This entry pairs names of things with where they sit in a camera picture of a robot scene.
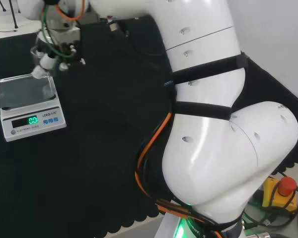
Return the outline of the black and white five-finger hand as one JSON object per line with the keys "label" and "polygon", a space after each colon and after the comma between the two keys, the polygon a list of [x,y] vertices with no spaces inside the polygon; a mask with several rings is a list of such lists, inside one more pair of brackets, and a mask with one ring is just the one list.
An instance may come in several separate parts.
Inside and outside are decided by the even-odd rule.
{"label": "black and white five-finger hand", "polygon": [[57,71],[81,69],[86,65],[81,30],[76,26],[69,30],[45,27],[38,32],[30,52],[35,64],[31,74],[36,79],[51,76]]}

